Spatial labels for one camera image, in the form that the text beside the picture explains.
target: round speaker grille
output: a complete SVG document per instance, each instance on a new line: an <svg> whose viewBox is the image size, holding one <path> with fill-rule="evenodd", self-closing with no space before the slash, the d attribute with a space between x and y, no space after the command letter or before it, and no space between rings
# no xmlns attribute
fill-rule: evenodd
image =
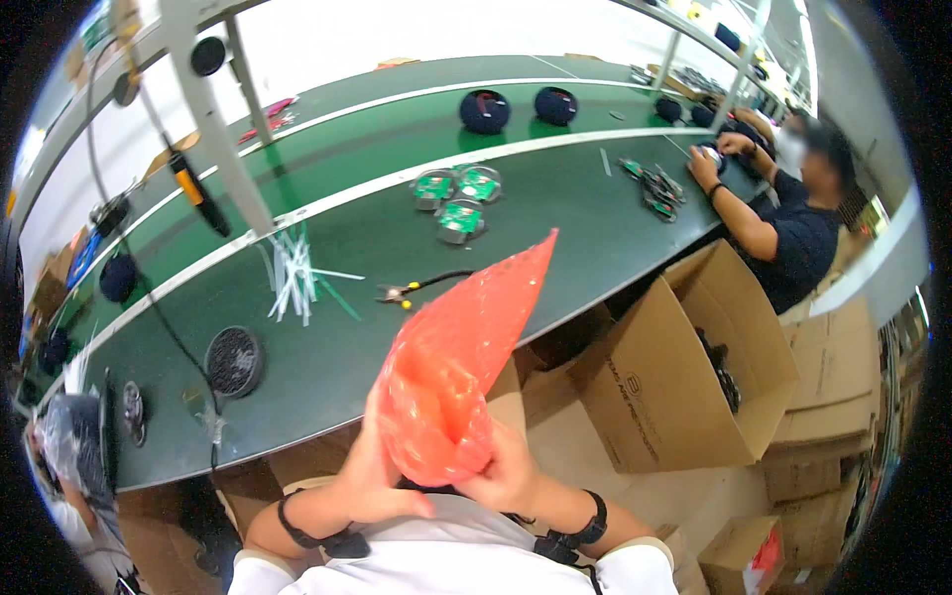
<svg viewBox="0 0 952 595"><path fill-rule="evenodd" d="M265 354L244 327L228 327L215 335L205 355L205 370L216 397L238 399L258 386Z"/></svg>

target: hand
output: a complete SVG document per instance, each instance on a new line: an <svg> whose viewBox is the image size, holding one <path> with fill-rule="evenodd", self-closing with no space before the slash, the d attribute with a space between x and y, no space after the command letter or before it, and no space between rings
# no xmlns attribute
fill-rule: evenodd
<svg viewBox="0 0 952 595"><path fill-rule="evenodd" d="M400 471L390 460L379 428L379 406L383 396L380 381L367 396L367 409L360 435L350 449L340 474L329 489L355 523L380 523L397 516L432 518L433 504L418 491L394 489Z"/></svg>
<svg viewBox="0 0 952 595"><path fill-rule="evenodd" d="M533 517L540 477L523 435L493 419L492 460L482 473L454 487L495 512Z"/></svg>
<svg viewBox="0 0 952 595"><path fill-rule="evenodd" d="M698 181L704 193L708 193L718 185L717 162L706 150L691 147L691 160L687 162L687 169Z"/></svg>
<svg viewBox="0 0 952 595"><path fill-rule="evenodd" d="M750 153L757 146L739 132L725 132L717 137L717 151L721 155L737 155L739 153Z"/></svg>
<svg viewBox="0 0 952 595"><path fill-rule="evenodd" d="M750 124L752 118L760 119L760 116L754 113L754 110L751 108L734 108L734 117L737 118L738 121L746 122L747 124Z"/></svg>

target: logo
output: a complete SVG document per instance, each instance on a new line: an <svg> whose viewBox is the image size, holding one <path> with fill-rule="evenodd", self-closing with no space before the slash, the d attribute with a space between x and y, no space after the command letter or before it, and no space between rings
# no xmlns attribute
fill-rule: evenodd
<svg viewBox="0 0 952 595"><path fill-rule="evenodd" d="M625 388L628 389L628 392L633 397L637 397L642 394L642 381L631 372L625 376Z"/></svg>

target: black wristband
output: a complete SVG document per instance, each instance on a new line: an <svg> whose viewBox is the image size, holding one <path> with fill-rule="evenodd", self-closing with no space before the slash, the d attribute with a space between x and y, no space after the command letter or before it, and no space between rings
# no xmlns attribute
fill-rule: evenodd
<svg viewBox="0 0 952 595"><path fill-rule="evenodd" d="M727 186L718 182L717 185L714 188L712 188L710 192L707 193L708 203L714 202L714 194L718 191L719 188L727 188Z"/></svg>
<svg viewBox="0 0 952 595"><path fill-rule="evenodd" d="M296 526L292 526L288 522L288 517L285 516L285 504L288 502L288 498L302 490L304 490L303 487L298 487L291 493L285 494L278 501L278 521L295 544L304 549L316 549L319 545L323 545L327 555L331 558L366 558L370 555L370 545L364 536L360 533L351 533L347 527L333 535L322 539L314 539Z"/></svg>
<svg viewBox="0 0 952 595"><path fill-rule="evenodd" d="M605 505L605 500L593 491L586 490L586 492L595 501L595 516L588 521L584 529L573 536L583 545L594 544L602 539L608 529L608 507Z"/></svg>

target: green circuit board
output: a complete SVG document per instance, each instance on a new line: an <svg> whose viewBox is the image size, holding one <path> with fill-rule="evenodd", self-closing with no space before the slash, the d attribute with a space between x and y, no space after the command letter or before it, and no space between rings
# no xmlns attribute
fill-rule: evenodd
<svg viewBox="0 0 952 595"><path fill-rule="evenodd" d="M413 195L417 198L427 198L429 200L445 200L449 198L452 184L453 180L451 178L425 176L417 181Z"/></svg>
<svg viewBox="0 0 952 595"><path fill-rule="evenodd" d="M460 193L466 198L482 202L492 197L493 192L499 187L499 182L477 169L472 169L460 178L459 185Z"/></svg>
<svg viewBox="0 0 952 595"><path fill-rule="evenodd" d="M475 208L449 203L440 215L440 226L460 233L472 233L479 225L482 215Z"/></svg>

